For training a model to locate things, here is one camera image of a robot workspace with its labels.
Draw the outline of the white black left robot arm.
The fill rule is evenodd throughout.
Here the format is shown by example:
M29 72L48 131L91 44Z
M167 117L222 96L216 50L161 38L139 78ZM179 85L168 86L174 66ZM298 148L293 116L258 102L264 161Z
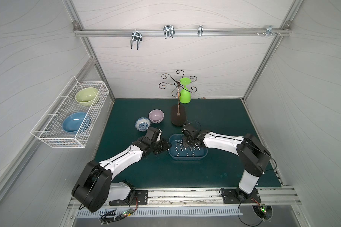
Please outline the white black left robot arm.
M96 162L94 160L86 164L79 179L72 189L72 197L81 203L81 209L87 208L95 212L101 208L111 194L114 200L123 200L130 193L130 187L123 183L127 193L116 190L111 192L112 180L130 165L140 161L149 153L159 154L171 148L166 139L152 141L146 144L144 141L133 142L126 150L107 160Z

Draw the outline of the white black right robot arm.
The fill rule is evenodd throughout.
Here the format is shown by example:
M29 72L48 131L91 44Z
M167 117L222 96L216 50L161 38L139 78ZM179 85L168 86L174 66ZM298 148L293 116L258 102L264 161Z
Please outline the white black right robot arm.
M183 129L188 144L196 147L215 148L236 154L244 165L244 171L235 190L239 201L251 197L259 178L265 174L271 154L252 134L227 136L212 131Z

